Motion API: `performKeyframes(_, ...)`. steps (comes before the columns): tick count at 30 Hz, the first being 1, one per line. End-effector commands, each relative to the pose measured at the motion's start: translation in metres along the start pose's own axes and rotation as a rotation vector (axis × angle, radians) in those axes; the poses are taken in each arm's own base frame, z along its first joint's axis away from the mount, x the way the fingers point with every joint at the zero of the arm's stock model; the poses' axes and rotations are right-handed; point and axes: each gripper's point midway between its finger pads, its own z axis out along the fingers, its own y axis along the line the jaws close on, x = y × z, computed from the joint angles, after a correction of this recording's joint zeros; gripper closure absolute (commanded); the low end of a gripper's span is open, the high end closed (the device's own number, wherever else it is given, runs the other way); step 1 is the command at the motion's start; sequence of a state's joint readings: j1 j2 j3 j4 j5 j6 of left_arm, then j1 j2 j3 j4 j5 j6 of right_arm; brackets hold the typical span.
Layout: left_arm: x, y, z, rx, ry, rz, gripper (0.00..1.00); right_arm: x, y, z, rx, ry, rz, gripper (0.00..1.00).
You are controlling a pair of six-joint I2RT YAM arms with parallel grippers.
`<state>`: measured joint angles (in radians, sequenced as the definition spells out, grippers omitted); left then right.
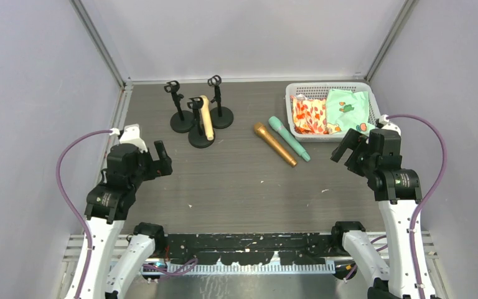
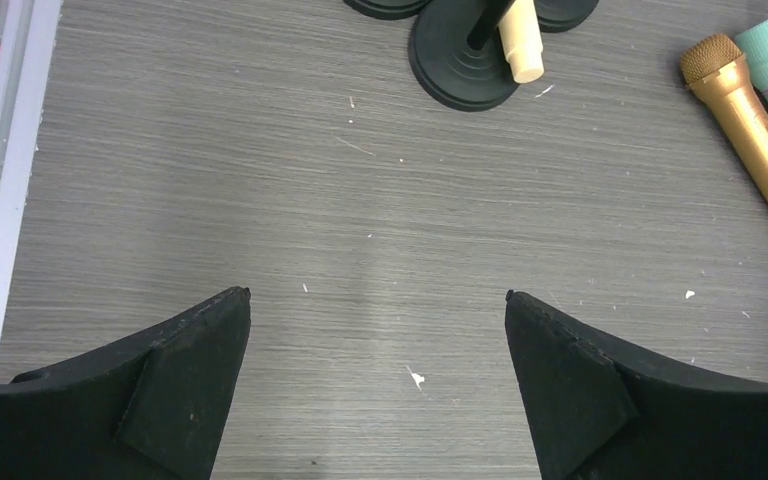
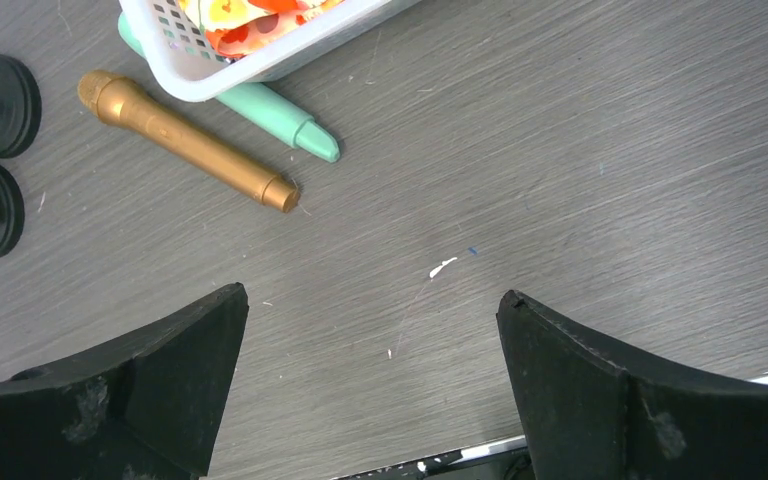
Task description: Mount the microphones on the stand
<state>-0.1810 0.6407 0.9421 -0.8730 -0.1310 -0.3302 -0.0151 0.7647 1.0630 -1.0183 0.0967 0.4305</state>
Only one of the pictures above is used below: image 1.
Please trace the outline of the beige microphone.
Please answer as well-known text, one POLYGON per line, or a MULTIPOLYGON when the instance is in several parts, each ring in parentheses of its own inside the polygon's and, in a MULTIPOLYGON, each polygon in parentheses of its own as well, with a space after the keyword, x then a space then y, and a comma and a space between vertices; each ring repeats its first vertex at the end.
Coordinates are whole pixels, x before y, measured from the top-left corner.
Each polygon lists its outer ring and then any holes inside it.
POLYGON ((210 101, 205 95, 200 96, 202 99, 202 108, 200 109, 200 114, 202 117, 202 125, 204 128, 204 135, 208 141, 213 141, 215 138, 213 132, 212 119, 210 116, 210 101))

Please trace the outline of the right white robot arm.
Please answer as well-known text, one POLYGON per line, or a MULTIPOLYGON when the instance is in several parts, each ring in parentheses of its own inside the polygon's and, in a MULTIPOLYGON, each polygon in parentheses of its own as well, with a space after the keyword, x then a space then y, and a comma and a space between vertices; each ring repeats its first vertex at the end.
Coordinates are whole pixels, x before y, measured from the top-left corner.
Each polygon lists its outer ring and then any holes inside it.
POLYGON ((363 275, 368 298, 437 298, 426 261, 416 252, 423 249, 420 181, 415 171, 402 168, 400 149, 396 131, 373 129, 365 135, 350 129, 331 156, 338 162, 351 150, 345 166, 365 177, 374 192, 385 223, 389 260, 380 256, 359 222, 338 221, 332 235, 363 275))

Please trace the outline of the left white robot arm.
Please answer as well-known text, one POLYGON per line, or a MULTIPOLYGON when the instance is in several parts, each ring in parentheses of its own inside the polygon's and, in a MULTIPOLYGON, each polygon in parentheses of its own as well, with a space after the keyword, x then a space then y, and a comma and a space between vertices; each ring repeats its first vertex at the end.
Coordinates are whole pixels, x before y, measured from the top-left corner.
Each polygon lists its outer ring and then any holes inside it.
POLYGON ((155 141, 158 159, 131 143, 114 145, 108 153, 102 180, 87 195, 85 223, 88 234, 82 245, 67 298, 123 298, 145 263, 167 246, 164 228, 142 222, 129 245, 112 265, 119 234, 145 181, 172 174, 172 160, 163 142, 155 141))

